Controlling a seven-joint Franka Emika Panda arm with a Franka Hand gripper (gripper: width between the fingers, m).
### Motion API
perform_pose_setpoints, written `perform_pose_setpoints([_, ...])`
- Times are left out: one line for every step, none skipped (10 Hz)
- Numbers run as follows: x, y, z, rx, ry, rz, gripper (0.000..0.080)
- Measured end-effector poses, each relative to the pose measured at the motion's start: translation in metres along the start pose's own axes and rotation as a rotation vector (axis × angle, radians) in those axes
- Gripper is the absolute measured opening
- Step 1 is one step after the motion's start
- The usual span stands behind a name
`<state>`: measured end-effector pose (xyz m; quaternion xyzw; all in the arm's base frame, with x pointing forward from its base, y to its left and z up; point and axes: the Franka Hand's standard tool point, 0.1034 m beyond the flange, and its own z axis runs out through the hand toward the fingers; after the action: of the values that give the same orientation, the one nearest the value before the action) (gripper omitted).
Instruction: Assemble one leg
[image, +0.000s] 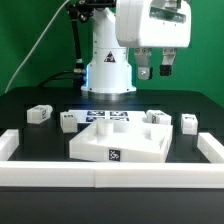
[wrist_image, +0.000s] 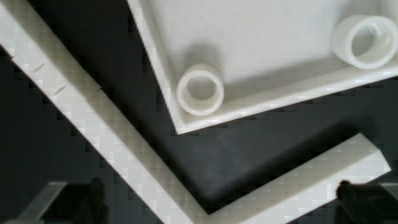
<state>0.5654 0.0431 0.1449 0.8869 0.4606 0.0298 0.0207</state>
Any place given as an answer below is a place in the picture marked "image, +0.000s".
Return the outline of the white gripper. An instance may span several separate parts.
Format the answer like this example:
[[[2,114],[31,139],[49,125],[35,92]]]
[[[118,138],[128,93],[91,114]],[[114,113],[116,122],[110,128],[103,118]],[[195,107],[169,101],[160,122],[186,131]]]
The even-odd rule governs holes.
[[[171,7],[168,0],[117,0],[115,27],[119,45],[136,48],[139,79],[152,78],[150,48],[164,48],[160,75],[170,76],[176,48],[190,43],[191,8],[185,0],[180,0],[180,7]]]

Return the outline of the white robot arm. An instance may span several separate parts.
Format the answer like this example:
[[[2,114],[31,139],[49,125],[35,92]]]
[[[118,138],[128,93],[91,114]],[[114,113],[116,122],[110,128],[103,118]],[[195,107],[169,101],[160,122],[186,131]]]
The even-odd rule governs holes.
[[[162,50],[160,74],[169,76],[176,51],[189,46],[191,8],[187,0],[91,0],[85,8],[93,18],[93,57],[81,87],[88,97],[117,100],[136,91],[128,63],[130,48],[138,77],[149,80],[154,48]]]

